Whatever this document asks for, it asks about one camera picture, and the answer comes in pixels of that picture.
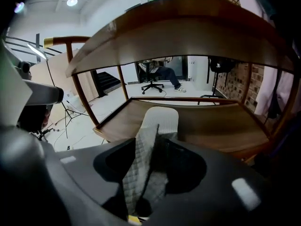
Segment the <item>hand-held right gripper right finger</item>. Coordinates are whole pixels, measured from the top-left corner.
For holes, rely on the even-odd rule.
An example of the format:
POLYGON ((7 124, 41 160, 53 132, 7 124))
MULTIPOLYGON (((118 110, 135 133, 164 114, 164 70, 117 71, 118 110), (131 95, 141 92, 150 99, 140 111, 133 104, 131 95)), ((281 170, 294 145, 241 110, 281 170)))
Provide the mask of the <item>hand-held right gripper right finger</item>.
POLYGON ((166 141, 166 192, 190 192, 202 181, 202 157, 166 141))

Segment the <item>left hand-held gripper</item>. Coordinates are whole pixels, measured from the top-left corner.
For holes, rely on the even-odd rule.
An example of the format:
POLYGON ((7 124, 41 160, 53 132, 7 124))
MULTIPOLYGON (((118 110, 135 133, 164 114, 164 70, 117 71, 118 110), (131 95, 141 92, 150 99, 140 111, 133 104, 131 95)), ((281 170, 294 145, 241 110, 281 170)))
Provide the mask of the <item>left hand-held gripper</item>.
POLYGON ((61 88, 31 81, 30 64, 0 40, 0 126, 41 127, 61 88))

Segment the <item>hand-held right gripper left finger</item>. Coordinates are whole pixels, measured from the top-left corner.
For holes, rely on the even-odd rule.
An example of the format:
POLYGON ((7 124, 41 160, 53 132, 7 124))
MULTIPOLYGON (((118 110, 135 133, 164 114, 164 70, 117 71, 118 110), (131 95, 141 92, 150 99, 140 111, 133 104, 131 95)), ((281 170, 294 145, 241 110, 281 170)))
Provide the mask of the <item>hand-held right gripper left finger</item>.
POLYGON ((105 153, 104 178, 109 182, 121 182, 135 159, 135 138, 113 147, 105 153))

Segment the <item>grey quilted cloth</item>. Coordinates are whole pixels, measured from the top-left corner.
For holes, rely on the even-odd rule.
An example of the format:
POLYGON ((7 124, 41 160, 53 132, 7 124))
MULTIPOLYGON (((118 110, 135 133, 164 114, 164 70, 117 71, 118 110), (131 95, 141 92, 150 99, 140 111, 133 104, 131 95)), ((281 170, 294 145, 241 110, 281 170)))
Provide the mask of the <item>grey quilted cloth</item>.
POLYGON ((149 109, 135 137, 135 157, 122 180, 130 215, 149 216, 166 194, 166 139, 177 138, 179 115, 175 109, 149 109))

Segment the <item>wooden shelf unit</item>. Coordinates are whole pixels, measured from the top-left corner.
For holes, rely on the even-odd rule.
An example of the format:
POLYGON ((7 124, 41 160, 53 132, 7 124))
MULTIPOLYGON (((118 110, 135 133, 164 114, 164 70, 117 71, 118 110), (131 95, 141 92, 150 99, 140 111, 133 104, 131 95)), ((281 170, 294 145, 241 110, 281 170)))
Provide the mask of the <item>wooden shelf unit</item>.
POLYGON ((66 46, 68 67, 78 96, 109 142, 134 137, 148 109, 171 107, 179 114, 178 137, 193 145, 249 160, 275 149, 291 114, 301 77, 300 59, 276 29, 226 0, 155 0, 111 21, 92 37, 44 39, 44 47, 66 46), (273 130, 246 107, 245 86, 239 100, 202 97, 127 97, 103 121, 89 106, 79 74, 165 56, 207 56, 264 65, 293 76, 288 102, 273 130))

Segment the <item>beige backdrop curtain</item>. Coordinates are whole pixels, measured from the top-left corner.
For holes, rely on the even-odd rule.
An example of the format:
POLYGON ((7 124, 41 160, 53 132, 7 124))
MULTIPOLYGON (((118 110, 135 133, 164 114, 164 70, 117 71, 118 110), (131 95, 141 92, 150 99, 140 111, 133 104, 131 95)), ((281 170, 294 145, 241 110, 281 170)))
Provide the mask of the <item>beige backdrop curtain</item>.
MULTIPOLYGON (((42 60, 30 68, 32 81, 55 85, 64 91, 71 91, 77 95, 78 93, 72 78, 67 78, 65 75, 67 67, 68 60, 66 53, 52 56, 48 61, 42 60)), ((99 96, 90 72, 81 73, 78 75, 78 78, 87 101, 91 101, 99 96)))

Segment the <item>tripod panel light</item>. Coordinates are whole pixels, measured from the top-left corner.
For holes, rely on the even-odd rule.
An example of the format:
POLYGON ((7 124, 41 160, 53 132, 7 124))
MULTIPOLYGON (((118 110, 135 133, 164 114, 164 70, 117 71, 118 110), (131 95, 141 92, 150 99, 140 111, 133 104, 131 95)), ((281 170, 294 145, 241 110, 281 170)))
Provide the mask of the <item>tripod panel light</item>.
MULTIPOLYGON (((48 64, 48 58, 47 55, 44 51, 40 50, 39 48, 34 47, 33 45, 31 45, 30 43, 27 44, 27 47, 33 51, 37 56, 39 56, 40 58, 43 58, 46 61, 46 65, 47 65, 47 69, 48 69, 48 73, 50 75, 50 79, 52 81, 53 86, 55 86, 50 68, 49 68, 49 64, 48 64)), ((61 101, 61 105, 64 108, 64 112, 65 112, 65 117, 64 117, 64 122, 65 122, 65 134, 66 134, 66 138, 68 138, 68 134, 67 134, 67 127, 69 125, 70 122, 72 122, 72 119, 75 119, 76 117, 80 116, 80 115, 85 115, 88 116, 85 113, 81 113, 79 111, 74 111, 74 110, 70 110, 67 109, 66 106, 63 103, 63 99, 61 101)))

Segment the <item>black metal railing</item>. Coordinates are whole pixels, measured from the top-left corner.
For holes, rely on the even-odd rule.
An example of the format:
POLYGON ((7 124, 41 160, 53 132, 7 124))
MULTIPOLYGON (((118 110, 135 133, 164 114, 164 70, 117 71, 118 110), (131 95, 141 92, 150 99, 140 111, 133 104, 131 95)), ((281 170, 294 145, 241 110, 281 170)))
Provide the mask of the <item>black metal railing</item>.
POLYGON ((17 37, 6 36, 4 42, 14 51, 28 55, 34 55, 34 52, 27 46, 28 44, 33 47, 39 48, 47 56, 56 56, 62 52, 53 48, 44 48, 43 44, 40 42, 40 36, 36 34, 34 40, 25 40, 17 37))

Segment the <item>black staircase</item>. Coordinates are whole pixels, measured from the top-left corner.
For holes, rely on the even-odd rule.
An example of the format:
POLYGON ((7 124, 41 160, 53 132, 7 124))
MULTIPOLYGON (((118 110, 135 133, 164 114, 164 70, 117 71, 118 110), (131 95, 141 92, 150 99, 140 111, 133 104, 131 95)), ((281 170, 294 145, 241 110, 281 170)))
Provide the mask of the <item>black staircase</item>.
POLYGON ((98 93, 98 98, 107 96, 108 93, 121 87, 121 81, 107 72, 91 72, 91 76, 98 93))

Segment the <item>black office chair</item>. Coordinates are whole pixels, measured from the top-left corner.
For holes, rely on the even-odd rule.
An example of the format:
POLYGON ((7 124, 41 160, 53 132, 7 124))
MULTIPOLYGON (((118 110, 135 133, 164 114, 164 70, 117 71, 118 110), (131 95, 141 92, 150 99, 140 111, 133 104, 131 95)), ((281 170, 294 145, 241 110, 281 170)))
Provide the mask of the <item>black office chair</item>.
POLYGON ((157 79, 160 77, 160 74, 157 72, 150 73, 149 67, 150 63, 138 63, 139 73, 138 78, 140 82, 148 82, 149 84, 142 86, 142 94, 144 95, 148 89, 155 88, 162 93, 164 85, 155 83, 157 79))

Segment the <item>black clothes rack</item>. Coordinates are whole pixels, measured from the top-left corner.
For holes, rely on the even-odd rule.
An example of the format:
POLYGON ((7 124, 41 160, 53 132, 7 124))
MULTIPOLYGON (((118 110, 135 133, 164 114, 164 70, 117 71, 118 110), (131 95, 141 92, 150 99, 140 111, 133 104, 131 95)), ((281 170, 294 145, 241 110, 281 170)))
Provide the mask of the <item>black clothes rack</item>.
MULTIPOLYGON (((207 83, 209 83, 209 71, 211 71, 210 69, 210 58, 212 57, 216 57, 216 56, 211 56, 208 57, 208 75, 207 75, 207 83)), ((222 98, 222 96, 216 95, 216 87, 217 87, 217 81, 219 78, 219 74, 220 73, 214 73, 214 81, 213 81, 213 91, 211 95, 202 95, 201 98, 222 98)), ((226 79, 225 79, 225 85, 227 83, 227 78, 228 78, 228 73, 226 73, 226 79)))

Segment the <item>black double door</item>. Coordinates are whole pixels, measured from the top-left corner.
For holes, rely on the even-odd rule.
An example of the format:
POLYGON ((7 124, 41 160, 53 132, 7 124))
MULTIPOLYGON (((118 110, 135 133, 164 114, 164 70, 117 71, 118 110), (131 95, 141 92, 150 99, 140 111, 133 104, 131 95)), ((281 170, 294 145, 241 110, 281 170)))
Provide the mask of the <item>black double door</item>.
MULTIPOLYGON (((148 2, 148 0, 140 0, 139 3, 129 7, 128 9, 125 10, 125 13, 136 8, 139 7, 141 5, 144 5, 146 3, 150 3, 148 2)), ((178 57, 174 57, 174 60, 171 61, 170 63, 164 62, 163 65, 165 67, 170 67, 173 68, 175 71, 175 74, 177 76, 177 79, 179 80, 186 80, 188 78, 188 65, 187 65, 187 57, 184 56, 178 56, 178 57)))

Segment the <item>white metal locker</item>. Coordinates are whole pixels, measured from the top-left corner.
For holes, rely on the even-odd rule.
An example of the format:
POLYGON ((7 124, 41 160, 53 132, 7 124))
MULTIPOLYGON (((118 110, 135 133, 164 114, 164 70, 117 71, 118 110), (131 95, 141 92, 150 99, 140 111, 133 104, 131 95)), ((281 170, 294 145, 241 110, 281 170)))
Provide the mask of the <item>white metal locker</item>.
POLYGON ((207 82, 208 57, 207 56, 188 56, 188 77, 197 83, 207 82))

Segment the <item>black backpack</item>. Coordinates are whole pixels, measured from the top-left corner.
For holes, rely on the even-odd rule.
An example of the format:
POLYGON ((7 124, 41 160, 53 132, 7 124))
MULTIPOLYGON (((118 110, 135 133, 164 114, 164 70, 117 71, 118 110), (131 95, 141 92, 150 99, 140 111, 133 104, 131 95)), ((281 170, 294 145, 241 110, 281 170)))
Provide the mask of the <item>black backpack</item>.
POLYGON ((229 73, 235 65, 236 62, 228 58, 210 58, 210 69, 214 73, 229 73))

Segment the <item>pink garment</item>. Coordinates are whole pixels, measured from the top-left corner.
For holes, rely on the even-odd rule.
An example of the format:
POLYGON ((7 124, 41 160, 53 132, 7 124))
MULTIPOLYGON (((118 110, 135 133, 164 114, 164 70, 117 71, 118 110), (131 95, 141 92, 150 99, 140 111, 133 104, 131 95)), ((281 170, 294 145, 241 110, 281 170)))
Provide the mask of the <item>pink garment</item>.
MULTIPOLYGON (((256 115, 268 114, 273 89, 276 83, 277 71, 277 69, 267 66, 264 68, 263 81, 261 83, 261 87, 256 98, 257 106, 254 111, 256 115)), ((277 88, 277 100, 281 112, 283 112, 287 104, 288 98, 290 96, 293 84, 293 75, 287 72, 281 72, 282 75, 277 88)))

